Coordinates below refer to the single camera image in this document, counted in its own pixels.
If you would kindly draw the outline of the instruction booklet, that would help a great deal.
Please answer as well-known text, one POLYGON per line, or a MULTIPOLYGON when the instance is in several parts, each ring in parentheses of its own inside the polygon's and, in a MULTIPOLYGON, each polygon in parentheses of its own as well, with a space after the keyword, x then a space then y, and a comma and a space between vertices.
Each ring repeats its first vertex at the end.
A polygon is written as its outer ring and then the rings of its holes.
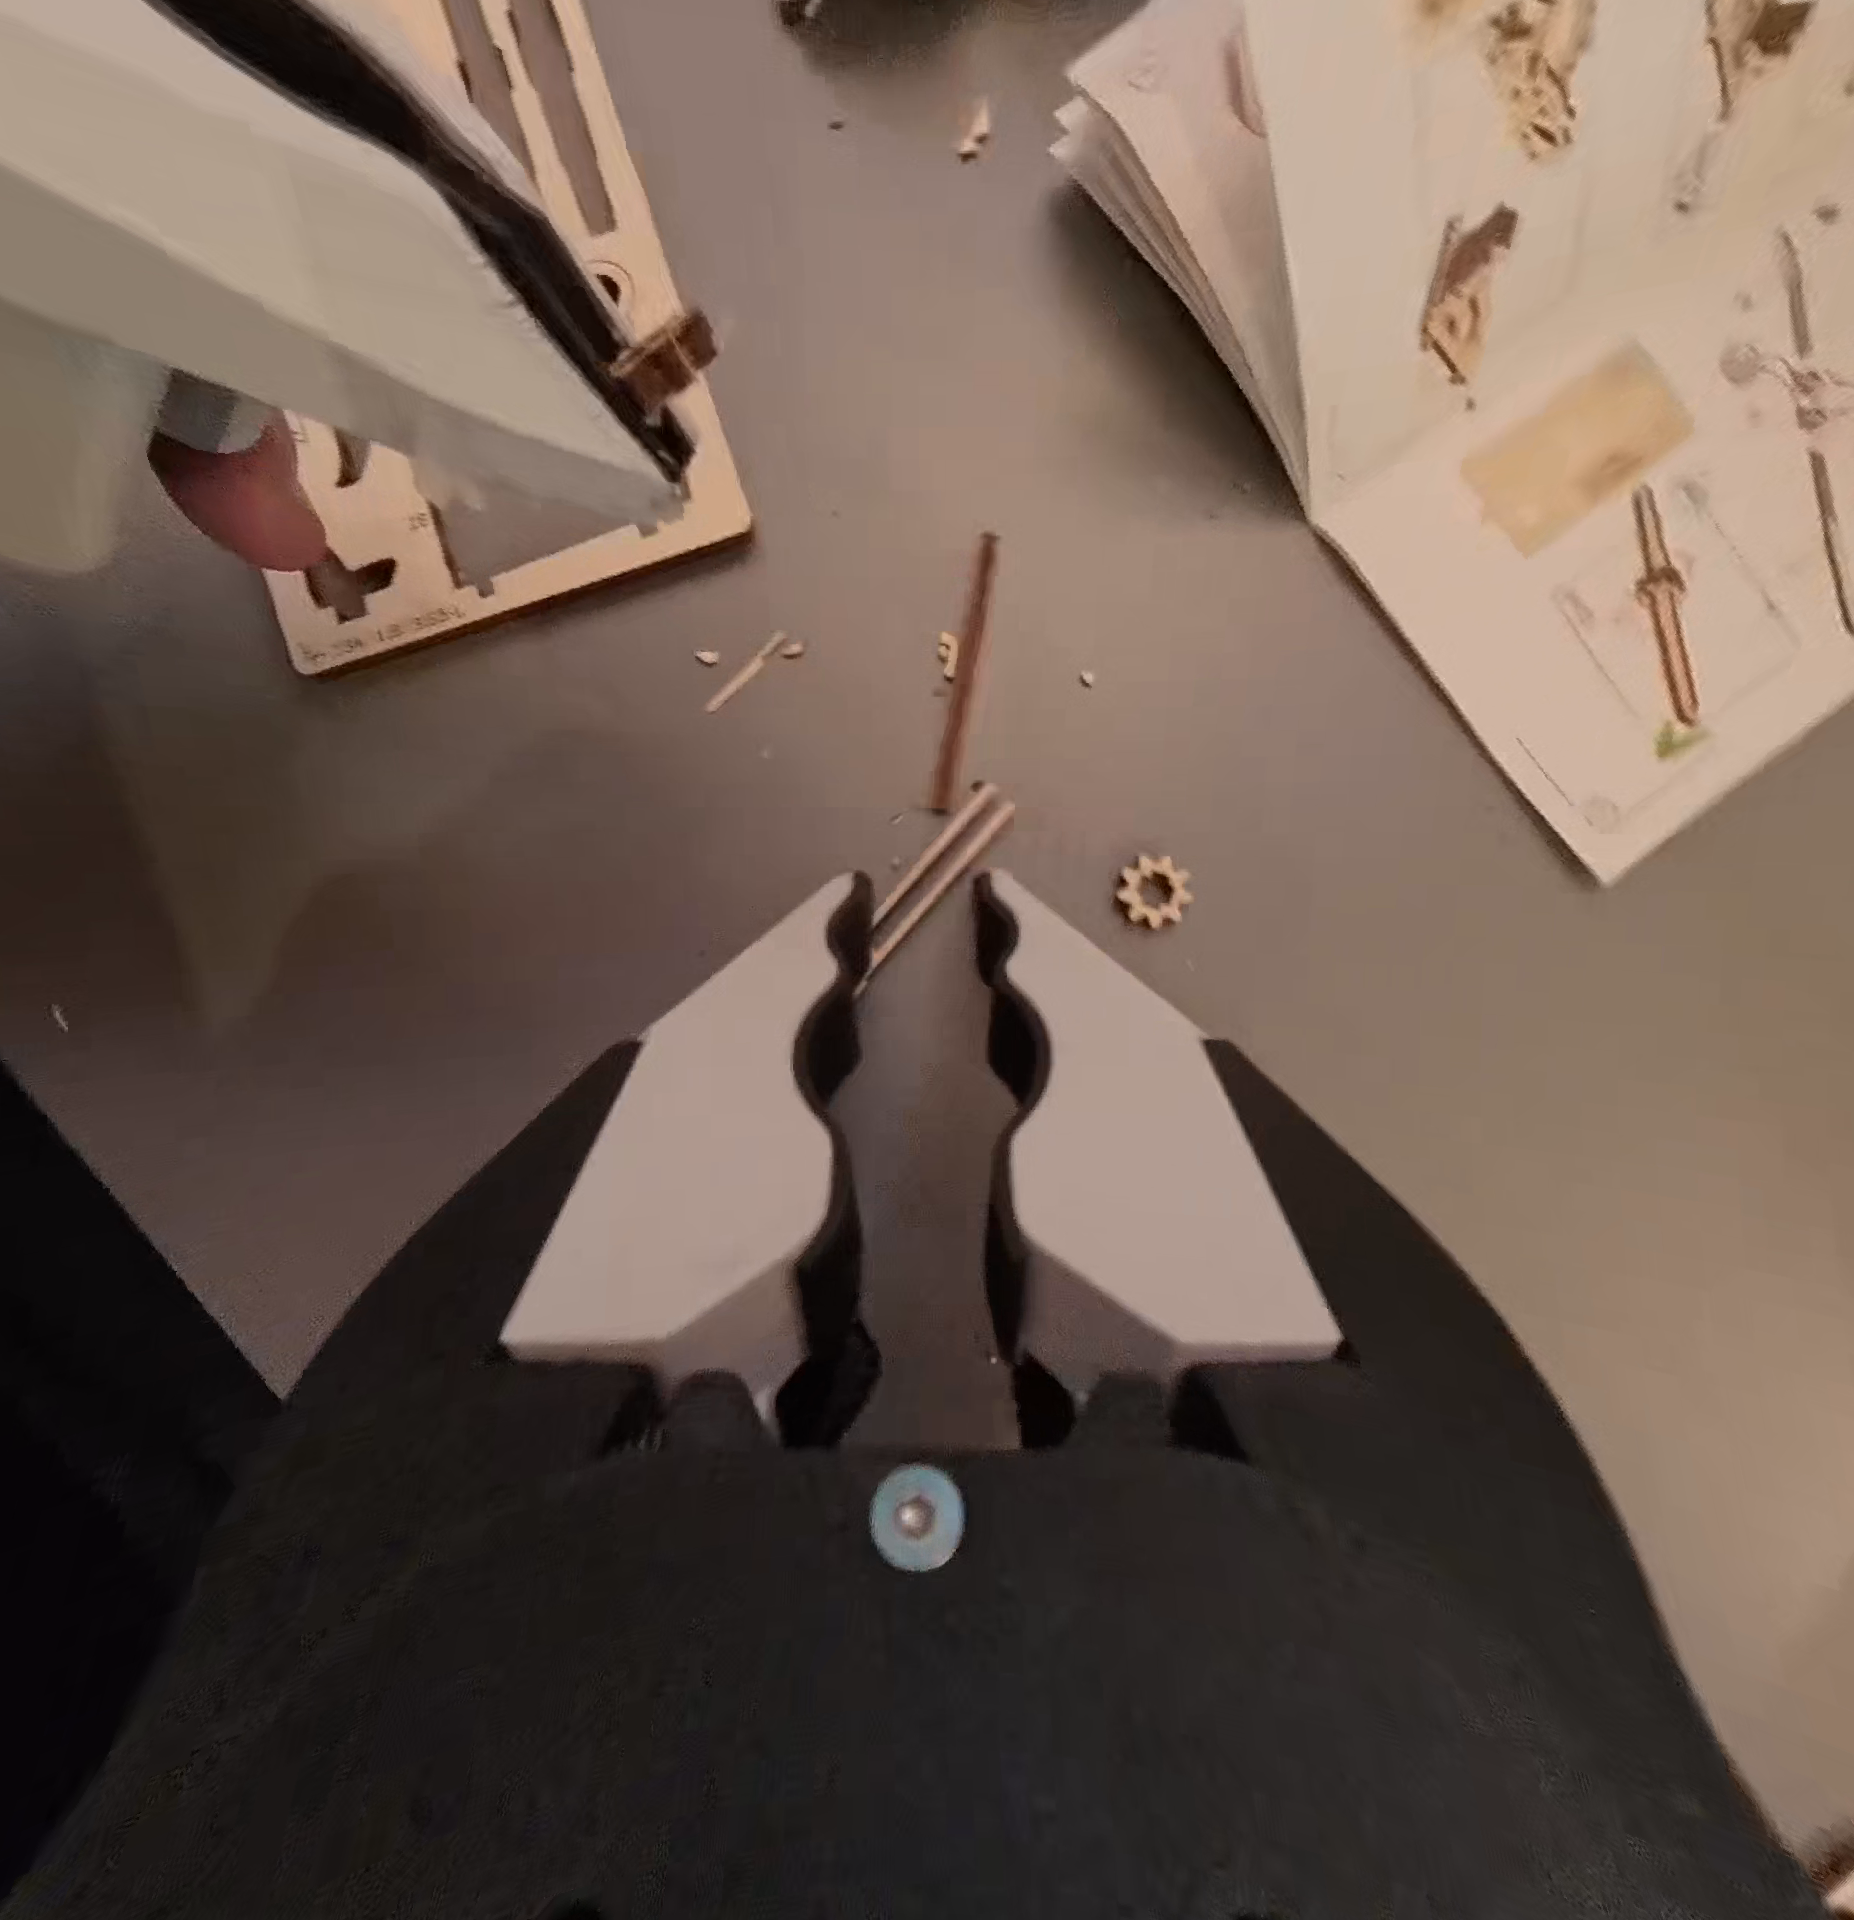
POLYGON ((1854 4, 1146 4, 1054 157, 1563 850, 1854 700, 1854 4))

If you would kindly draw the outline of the wooden toothpick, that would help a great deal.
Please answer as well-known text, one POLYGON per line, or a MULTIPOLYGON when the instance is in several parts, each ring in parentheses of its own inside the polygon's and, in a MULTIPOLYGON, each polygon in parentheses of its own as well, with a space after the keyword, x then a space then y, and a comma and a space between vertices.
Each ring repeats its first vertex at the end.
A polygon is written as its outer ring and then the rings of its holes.
POLYGON ((714 715, 721 714, 743 688, 750 688, 769 666, 773 659, 781 655, 781 647, 788 645, 785 630, 770 630, 770 636, 741 665, 704 702, 703 714, 714 715))

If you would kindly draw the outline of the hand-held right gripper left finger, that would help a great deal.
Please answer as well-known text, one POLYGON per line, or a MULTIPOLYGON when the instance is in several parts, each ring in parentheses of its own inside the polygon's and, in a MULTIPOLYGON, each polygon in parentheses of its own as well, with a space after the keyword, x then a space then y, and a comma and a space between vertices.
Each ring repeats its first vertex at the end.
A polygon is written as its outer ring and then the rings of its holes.
POLYGON ((868 1408, 862 1204, 833 1103, 862 1065, 872 884, 830 879, 659 1018, 501 1326, 507 1357, 734 1378, 788 1446, 868 1408))

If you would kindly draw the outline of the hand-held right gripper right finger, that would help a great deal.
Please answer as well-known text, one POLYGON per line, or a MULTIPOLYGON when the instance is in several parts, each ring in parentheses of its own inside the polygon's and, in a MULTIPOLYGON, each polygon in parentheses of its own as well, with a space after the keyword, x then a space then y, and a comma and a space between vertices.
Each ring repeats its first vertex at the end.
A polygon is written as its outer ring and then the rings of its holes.
POLYGON ((1205 1367, 1335 1357, 1208 1031, 1002 868, 973 916, 987 1068, 1012 1097, 984 1295, 1020 1446, 1064 1444, 1105 1379, 1175 1404, 1205 1367))

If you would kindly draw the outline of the long wooden stick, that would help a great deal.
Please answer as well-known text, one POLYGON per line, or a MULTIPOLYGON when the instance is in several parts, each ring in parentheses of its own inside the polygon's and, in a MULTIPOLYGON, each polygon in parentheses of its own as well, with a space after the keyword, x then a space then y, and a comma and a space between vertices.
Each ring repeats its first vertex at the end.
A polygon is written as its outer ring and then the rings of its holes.
POLYGON ((961 809, 954 809, 931 846, 888 887, 872 910, 868 970, 857 999, 868 995, 872 980, 899 951, 899 947, 939 910, 984 854, 1012 828, 1014 803, 995 783, 980 783, 961 809))
POLYGON ((981 671, 987 662, 987 623, 992 588, 1002 563, 1002 537, 984 529, 976 541, 976 556, 969 573, 964 623, 957 626, 954 680, 942 722, 939 755, 931 776, 931 811, 947 817, 964 789, 964 766, 969 736, 973 729, 981 671))

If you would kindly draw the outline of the person's left hand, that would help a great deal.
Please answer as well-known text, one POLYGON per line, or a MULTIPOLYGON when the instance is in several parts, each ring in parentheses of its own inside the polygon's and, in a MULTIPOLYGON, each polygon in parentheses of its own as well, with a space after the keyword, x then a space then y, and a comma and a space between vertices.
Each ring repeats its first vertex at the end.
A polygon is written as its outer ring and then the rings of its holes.
POLYGON ((182 519, 244 565, 305 573, 330 556, 283 415, 270 415, 241 449, 197 449, 154 433, 149 466, 182 519))

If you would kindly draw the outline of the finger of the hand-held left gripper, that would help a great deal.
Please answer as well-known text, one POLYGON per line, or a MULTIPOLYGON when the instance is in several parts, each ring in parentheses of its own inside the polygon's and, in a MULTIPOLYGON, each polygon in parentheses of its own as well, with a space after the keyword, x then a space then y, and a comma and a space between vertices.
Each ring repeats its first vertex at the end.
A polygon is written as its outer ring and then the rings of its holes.
POLYGON ((0 301, 171 371, 154 433, 319 419, 422 469, 671 522, 442 202, 171 19, 0 4, 0 301))
POLYGON ((519 157, 399 24, 371 23, 368 4, 172 4, 171 19, 294 111, 422 185, 529 338, 618 422, 636 466, 656 482, 685 482, 693 433, 671 394, 641 392, 641 344, 559 234, 519 157))

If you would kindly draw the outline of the person's dark clothing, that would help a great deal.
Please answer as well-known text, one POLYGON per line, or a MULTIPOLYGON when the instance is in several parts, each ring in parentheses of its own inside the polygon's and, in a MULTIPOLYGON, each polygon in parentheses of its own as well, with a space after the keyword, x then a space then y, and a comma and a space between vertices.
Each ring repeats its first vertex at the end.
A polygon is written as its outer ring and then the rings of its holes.
POLYGON ((0 1904, 113 1748, 276 1408, 0 1061, 0 1904))

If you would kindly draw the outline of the plywood parts sheet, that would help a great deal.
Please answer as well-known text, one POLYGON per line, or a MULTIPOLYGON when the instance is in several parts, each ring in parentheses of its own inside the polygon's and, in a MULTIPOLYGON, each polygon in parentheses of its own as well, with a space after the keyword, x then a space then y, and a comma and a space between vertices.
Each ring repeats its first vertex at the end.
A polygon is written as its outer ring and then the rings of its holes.
MULTIPOLYGON (((482 112, 630 331, 671 319, 681 289, 584 4, 341 10, 400 30, 482 112)), ((652 527, 603 527, 500 485, 449 496, 405 456, 292 415, 298 479, 330 537, 319 567, 266 575, 292 665, 330 680, 745 541, 752 507, 708 388, 676 397, 676 415, 693 464, 681 512, 652 527)))

